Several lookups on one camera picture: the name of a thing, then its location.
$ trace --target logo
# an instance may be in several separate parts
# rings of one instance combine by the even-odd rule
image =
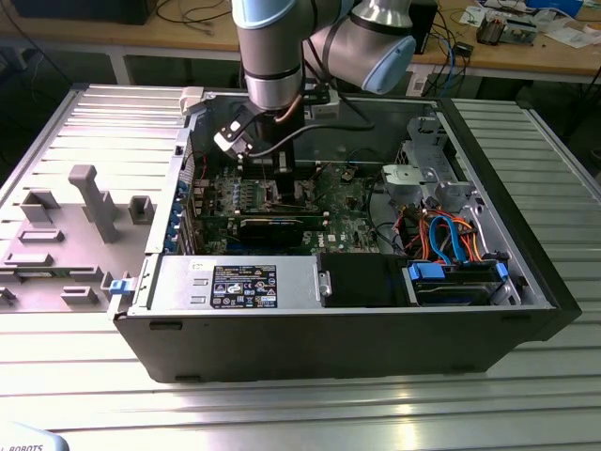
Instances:
[[[230,294],[238,294],[242,292],[241,284],[227,284],[227,292]]]

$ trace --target green circuit board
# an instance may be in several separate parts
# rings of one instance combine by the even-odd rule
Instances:
[[[357,168],[326,165],[313,178],[296,182],[296,202],[279,201],[275,181],[247,180],[224,171],[195,199],[199,253],[211,255],[314,255],[322,252],[378,252],[365,213],[365,179]],[[299,224],[301,244],[248,249],[239,240],[245,220]]]

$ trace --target warning label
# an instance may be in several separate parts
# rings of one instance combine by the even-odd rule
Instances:
[[[213,308],[276,308],[275,266],[216,266],[210,305]]]

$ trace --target white clip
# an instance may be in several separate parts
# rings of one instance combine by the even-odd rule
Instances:
[[[188,116],[196,111],[194,106],[205,100],[205,89],[202,86],[184,87],[179,96],[179,110],[183,116]]]

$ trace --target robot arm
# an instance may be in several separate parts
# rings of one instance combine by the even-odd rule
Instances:
[[[415,51],[409,34],[410,0],[363,0],[348,17],[352,4],[353,0],[232,0],[250,103],[217,132],[215,142],[237,160],[270,155],[284,201],[292,202],[295,194],[292,139],[316,128],[342,127],[304,126],[300,103],[305,59],[321,75],[384,94],[403,76]],[[313,48],[303,49],[308,39],[315,53]],[[271,145],[268,150],[255,153],[245,131],[253,122],[258,138]]]
[[[233,0],[250,100],[262,110],[289,106],[301,93],[302,43],[311,39],[333,76],[384,94],[407,70],[415,50],[410,0]]]

